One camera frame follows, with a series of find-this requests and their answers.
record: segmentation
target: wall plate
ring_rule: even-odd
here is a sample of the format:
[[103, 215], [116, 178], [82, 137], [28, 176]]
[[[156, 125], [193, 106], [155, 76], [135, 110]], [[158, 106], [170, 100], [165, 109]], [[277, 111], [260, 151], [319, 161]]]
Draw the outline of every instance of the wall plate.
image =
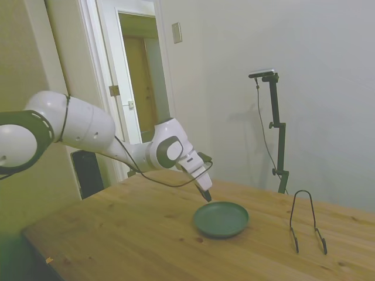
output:
[[175, 44], [182, 42], [181, 26], [180, 22], [176, 22], [172, 25], [173, 41]]

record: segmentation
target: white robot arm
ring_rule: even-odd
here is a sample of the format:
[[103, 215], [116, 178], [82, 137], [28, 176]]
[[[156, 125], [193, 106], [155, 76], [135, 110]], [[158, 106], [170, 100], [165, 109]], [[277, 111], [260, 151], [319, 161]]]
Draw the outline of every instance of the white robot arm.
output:
[[52, 91], [35, 94], [24, 111], [0, 113], [0, 174], [29, 168], [57, 141], [119, 160], [142, 175], [176, 166], [211, 200], [204, 155], [194, 150], [176, 119], [157, 124], [151, 142], [132, 145], [115, 136], [114, 121], [102, 109]]

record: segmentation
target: green plate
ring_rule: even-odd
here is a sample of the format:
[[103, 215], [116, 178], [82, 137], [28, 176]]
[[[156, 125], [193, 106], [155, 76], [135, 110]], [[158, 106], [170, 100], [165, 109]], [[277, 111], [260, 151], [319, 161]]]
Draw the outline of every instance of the green plate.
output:
[[227, 238], [240, 233], [248, 223], [246, 209], [231, 202], [214, 202], [200, 207], [194, 224], [210, 237]]

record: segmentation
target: wooden table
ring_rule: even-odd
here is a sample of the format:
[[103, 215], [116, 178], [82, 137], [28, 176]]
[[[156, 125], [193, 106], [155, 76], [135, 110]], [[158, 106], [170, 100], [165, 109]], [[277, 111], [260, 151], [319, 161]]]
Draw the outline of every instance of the wooden table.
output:
[[[149, 176], [181, 183], [178, 172]], [[112, 186], [25, 230], [25, 237], [63, 280], [375, 280], [375, 215], [315, 202], [317, 226], [328, 255], [314, 233], [309, 201], [214, 181], [217, 201], [244, 206], [249, 226], [227, 240], [208, 239], [192, 225], [205, 204], [195, 186], [179, 189], [140, 175]]]

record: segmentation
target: black cable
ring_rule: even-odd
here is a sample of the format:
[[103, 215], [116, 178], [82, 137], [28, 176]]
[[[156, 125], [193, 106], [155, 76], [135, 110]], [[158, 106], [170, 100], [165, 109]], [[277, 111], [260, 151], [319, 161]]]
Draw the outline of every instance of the black cable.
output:
[[6, 176], [4, 177], [0, 177], [0, 180], [5, 180], [6, 178], [10, 177], [10, 176], [13, 176], [14, 174], [7, 174]]
[[63, 141], [63, 134], [64, 134], [65, 126], [66, 126], [66, 120], [68, 118], [69, 102], [70, 102], [70, 94], [68, 94], [66, 96], [66, 109], [65, 109], [64, 123], [63, 123], [63, 128], [61, 130], [61, 135], [60, 135], [59, 139], [57, 140], [57, 142], [62, 142]]
[[135, 167], [136, 167], [136, 169], [135, 169], [135, 168], [132, 167], [131, 165], [125, 163], [130, 169], [132, 169], [133, 171], [135, 171], [135, 172], [141, 174], [142, 177], [144, 177], [145, 179], [148, 179], [148, 180], [150, 180], [150, 181], [153, 181], [154, 183], [163, 184], [164, 186], [168, 186], [168, 187], [182, 187], [182, 186], [185, 186], [185, 185], [187, 185], [187, 184], [189, 184], [189, 183], [195, 181], [198, 177], [200, 177], [200, 176], [203, 175], [204, 173], [206, 173], [209, 169], [211, 169], [211, 167], [212, 167], [212, 165], [213, 165], [212, 161], [208, 161], [207, 163], [210, 163], [210, 166], [209, 166], [206, 170], [204, 170], [203, 172], [201, 172], [201, 173], [200, 173], [198, 176], [196, 176], [194, 179], [191, 179], [191, 180], [189, 180], [189, 181], [187, 181], [187, 182], [185, 182], [185, 183], [178, 184], [178, 185], [173, 185], [173, 184], [163, 183], [163, 182], [161, 182], [161, 181], [154, 180], [154, 179], [152, 179], [152, 178], [146, 176], [146, 175], [145, 175], [145, 174], [139, 169], [137, 163], [135, 162], [134, 158], [131, 156], [131, 154], [129, 153], [128, 149], [125, 147], [125, 145], [119, 140], [118, 137], [115, 136], [115, 138], [116, 138], [116, 140], [119, 142], [119, 144], [122, 146], [122, 148], [126, 151], [127, 155], [130, 157], [130, 159], [133, 161], [133, 163], [134, 163], [134, 165], [135, 165]]
[[256, 78], [255, 78], [255, 83], [257, 84], [257, 93], [258, 93], [258, 113], [259, 113], [260, 124], [262, 125], [262, 132], [263, 132], [263, 139], [264, 139], [265, 148], [267, 149], [268, 155], [269, 155], [270, 158], [271, 158], [271, 161], [272, 161], [272, 164], [274, 165], [275, 170], [277, 170], [277, 169], [276, 169], [276, 165], [275, 165], [275, 161], [274, 161], [274, 159], [273, 159], [272, 156], [271, 156], [270, 150], [269, 150], [268, 145], [267, 145], [267, 141], [265, 140], [264, 125], [263, 125], [262, 115], [261, 115], [261, 113], [260, 113], [260, 106], [259, 106], [259, 85], [258, 85], [258, 79], [256, 79]]

